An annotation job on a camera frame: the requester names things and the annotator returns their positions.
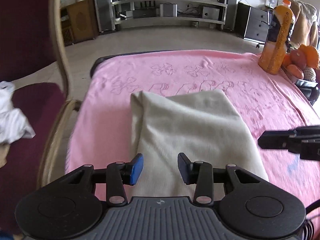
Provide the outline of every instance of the wooden chair frame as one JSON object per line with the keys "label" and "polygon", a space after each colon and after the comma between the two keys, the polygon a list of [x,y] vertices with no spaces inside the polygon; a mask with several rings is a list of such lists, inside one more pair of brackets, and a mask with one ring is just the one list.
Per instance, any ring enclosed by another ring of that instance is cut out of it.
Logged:
{"label": "wooden chair frame", "polygon": [[47,139],[40,163],[37,188],[51,182],[52,170],[57,158],[63,131],[73,110],[79,111],[81,101],[72,99],[72,79],[65,52],[60,21],[60,0],[49,0],[49,29],[59,72],[62,77],[63,94],[66,98]]}

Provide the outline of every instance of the orange juice bottle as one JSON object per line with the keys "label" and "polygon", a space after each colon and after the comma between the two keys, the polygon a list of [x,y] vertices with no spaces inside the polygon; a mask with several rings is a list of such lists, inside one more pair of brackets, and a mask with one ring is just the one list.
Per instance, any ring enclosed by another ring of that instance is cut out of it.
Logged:
{"label": "orange juice bottle", "polygon": [[278,73],[289,49],[289,41],[296,21],[290,6],[289,0],[283,0],[282,4],[274,9],[266,44],[258,61],[264,71],[273,75]]}

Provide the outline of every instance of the black cabinet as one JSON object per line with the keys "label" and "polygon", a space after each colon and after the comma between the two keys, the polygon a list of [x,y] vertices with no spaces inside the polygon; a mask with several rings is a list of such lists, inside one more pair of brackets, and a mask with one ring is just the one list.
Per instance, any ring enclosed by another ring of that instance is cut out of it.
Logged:
{"label": "black cabinet", "polygon": [[269,30],[267,22],[268,12],[238,3],[235,32],[245,40],[265,42]]}

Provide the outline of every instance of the pink tablecloth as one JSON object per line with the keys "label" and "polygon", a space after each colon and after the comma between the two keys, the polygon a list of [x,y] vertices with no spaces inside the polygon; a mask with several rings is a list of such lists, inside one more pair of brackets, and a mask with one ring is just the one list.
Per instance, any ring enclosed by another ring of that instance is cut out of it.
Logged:
{"label": "pink tablecloth", "polygon": [[[185,50],[120,56],[101,63],[70,139],[66,171],[85,163],[100,169],[129,161],[130,94],[139,90],[172,96],[222,89],[255,139],[264,130],[319,124],[302,93],[283,73],[265,73],[258,58],[251,53]],[[319,163],[300,161],[287,151],[260,153],[271,183],[305,205],[320,198]],[[105,186],[99,185],[96,195],[105,199]]]}

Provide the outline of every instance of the maroon chair backrest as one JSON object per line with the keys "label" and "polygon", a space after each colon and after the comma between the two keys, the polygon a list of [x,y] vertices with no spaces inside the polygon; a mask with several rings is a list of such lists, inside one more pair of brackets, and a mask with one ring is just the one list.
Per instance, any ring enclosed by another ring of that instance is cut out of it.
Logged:
{"label": "maroon chair backrest", "polygon": [[30,75],[55,61],[49,0],[0,0],[0,81]]}

